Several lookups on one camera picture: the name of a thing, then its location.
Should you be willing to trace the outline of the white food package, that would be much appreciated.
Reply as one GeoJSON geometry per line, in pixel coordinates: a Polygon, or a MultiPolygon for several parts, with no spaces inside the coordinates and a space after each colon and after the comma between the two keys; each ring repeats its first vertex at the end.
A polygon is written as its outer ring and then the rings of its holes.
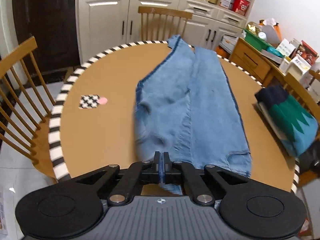
{"type": "Polygon", "coordinates": [[[310,64],[300,55],[296,55],[289,63],[287,74],[291,74],[298,81],[311,68],[310,64]]]}

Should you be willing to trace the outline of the wooden spindle chair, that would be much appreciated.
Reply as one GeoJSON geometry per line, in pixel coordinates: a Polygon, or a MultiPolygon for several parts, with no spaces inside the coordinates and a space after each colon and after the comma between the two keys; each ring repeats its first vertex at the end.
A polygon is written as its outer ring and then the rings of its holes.
{"type": "Polygon", "coordinates": [[[140,6],[140,35],[142,41],[165,40],[173,35],[184,36],[187,23],[193,18],[191,12],[140,6]]]}

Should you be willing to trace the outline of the red snack box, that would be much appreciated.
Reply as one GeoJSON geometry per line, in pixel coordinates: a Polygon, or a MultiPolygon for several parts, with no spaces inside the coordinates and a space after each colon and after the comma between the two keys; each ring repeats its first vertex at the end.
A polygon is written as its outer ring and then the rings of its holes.
{"type": "Polygon", "coordinates": [[[249,8],[250,2],[247,0],[234,0],[232,11],[236,12],[237,14],[240,14],[242,16],[245,16],[248,8],[249,8]]]}

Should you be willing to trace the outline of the light blue denim jeans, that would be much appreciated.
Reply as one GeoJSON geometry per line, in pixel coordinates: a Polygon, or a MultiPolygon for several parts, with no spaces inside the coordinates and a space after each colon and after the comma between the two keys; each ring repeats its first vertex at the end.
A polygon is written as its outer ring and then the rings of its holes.
{"type": "Polygon", "coordinates": [[[252,158],[228,77],[216,52],[178,35],[169,55],[136,86],[135,145],[140,160],[168,152],[172,161],[207,164],[249,177],[252,158]]]}

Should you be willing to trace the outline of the teal wipes pack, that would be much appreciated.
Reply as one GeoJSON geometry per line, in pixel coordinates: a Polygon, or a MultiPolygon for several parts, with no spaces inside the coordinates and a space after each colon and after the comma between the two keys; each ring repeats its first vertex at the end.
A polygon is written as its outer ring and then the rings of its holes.
{"type": "Polygon", "coordinates": [[[274,47],[268,47],[267,51],[273,55],[276,55],[277,57],[281,57],[282,59],[285,57],[281,52],[279,52],[276,48],[274,47]]]}

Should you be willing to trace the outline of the white sideboard cabinet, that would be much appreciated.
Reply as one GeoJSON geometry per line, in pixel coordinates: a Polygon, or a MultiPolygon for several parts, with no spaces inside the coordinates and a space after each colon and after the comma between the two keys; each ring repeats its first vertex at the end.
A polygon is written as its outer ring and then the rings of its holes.
{"type": "Polygon", "coordinates": [[[185,42],[214,50],[224,35],[237,37],[247,19],[199,0],[75,0],[79,57],[105,49],[180,34],[185,42]]]}

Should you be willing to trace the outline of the checkered marker card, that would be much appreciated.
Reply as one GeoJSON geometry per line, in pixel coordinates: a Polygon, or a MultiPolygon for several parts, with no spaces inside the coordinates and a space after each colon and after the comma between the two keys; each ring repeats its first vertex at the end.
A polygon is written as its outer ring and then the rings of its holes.
{"type": "Polygon", "coordinates": [[[98,108],[100,105],[107,104],[107,98],[99,96],[97,94],[92,95],[82,95],[79,102],[80,109],[94,109],[98,108]]]}

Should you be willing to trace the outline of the green plastic bin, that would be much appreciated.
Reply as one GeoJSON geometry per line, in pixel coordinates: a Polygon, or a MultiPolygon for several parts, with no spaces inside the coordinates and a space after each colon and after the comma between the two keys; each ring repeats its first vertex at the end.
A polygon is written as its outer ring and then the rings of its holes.
{"type": "Polygon", "coordinates": [[[244,31],[244,37],[245,37],[244,40],[259,52],[261,52],[262,50],[267,50],[269,47],[272,47],[271,44],[265,42],[264,40],[259,38],[257,35],[252,34],[247,29],[244,29],[243,31],[244,31]]]}

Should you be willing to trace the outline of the wooden chair at left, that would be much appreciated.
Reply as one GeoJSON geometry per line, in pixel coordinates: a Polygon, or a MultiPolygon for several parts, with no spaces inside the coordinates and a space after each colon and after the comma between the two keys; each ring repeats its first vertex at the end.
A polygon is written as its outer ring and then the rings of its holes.
{"type": "Polygon", "coordinates": [[[54,178],[49,157],[49,119],[62,82],[47,83],[37,65],[35,37],[1,60],[1,153],[23,156],[54,178]]]}

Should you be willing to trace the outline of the white rolling storage cart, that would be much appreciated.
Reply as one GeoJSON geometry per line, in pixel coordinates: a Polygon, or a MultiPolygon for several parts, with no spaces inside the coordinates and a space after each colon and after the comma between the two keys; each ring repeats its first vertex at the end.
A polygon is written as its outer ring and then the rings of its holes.
{"type": "Polygon", "coordinates": [[[215,48],[215,52],[228,59],[232,54],[238,39],[238,37],[231,35],[223,35],[218,46],[215,48]]]}

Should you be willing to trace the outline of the wooden chair at right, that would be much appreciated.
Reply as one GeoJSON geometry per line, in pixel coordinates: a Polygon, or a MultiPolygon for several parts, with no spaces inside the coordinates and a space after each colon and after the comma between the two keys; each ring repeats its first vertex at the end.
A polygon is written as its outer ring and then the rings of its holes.
{"type": "Polygon", "coordinates": [[[320,121],[319,105],[315,102],[308,91],[299,83],[299,81],[290,73],[284,77],[284,89],[292,95],[303,108],[312,114],[316,120],[320,121]]]}

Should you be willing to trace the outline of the dark wooden door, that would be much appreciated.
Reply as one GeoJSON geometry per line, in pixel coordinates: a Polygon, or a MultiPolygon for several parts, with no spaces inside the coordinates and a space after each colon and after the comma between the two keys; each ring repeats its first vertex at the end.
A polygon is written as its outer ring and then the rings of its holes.
{"type": "Polygon", "coordinates": [[[79,65],[75,0],[12,0],[19,43],[35,37],[40,72],[79,65]]]}

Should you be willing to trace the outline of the folded green blue sweater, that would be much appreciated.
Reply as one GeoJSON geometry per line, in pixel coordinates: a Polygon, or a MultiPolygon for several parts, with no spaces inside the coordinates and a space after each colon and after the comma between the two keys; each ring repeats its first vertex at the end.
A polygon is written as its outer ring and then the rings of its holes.
{"type": "Polygon", "coordinates": [[[302,155],[316,139],[316,118],[280,85],[262,88],[255,98],[287,153],[295,158],[302,155]]]}

